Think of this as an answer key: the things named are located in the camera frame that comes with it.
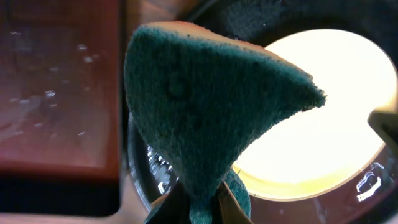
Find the yellow plate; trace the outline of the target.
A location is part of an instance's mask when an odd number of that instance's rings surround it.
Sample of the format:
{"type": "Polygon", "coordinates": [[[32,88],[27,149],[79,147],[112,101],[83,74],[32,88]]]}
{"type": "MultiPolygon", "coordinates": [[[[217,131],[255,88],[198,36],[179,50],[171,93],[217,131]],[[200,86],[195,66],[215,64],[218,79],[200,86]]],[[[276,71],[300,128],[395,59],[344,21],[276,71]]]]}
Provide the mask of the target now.
{"type": "Polygon", "coordinates": [[[374,42],[342,30],[299,32],[266,49],[311,74],[326,103],[274,126],[233,170],[251,195],[274,201],[315,197],[343,185],[384,147],[368,118],[374,110],[397,109],[394,64],[374,42]]]}

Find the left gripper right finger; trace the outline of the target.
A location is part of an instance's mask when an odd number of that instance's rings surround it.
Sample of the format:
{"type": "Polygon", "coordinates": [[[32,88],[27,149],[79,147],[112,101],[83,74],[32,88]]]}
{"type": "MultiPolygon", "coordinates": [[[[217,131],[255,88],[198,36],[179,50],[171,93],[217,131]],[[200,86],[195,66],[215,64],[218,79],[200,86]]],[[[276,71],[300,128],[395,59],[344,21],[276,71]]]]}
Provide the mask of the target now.
{"type": "Polygon", "coordinates": [[[216,194],[216,224],[252,224],[226,182],[220,184],[216,194]]]}

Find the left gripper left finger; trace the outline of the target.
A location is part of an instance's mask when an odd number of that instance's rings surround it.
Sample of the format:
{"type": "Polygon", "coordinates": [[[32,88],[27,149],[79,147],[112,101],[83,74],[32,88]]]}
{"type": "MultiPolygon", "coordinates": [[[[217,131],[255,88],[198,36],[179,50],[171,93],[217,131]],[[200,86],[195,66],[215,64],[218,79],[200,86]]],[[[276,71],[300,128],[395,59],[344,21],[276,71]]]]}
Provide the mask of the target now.
{"type": "Polygon", "coordinates": [[[190,224],[190,197],[180,182],[162,200],[145,224],[190,224]]]}

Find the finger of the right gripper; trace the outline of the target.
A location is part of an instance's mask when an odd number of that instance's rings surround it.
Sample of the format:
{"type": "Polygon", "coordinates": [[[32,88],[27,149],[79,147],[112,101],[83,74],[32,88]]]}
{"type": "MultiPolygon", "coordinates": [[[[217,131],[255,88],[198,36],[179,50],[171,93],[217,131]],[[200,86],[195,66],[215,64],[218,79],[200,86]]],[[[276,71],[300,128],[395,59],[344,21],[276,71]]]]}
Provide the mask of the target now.
{"type": "Polygon", "coordinates": [[[397,112],[374,110],[369,115],[368,124],[396,156],[397,112]]]}

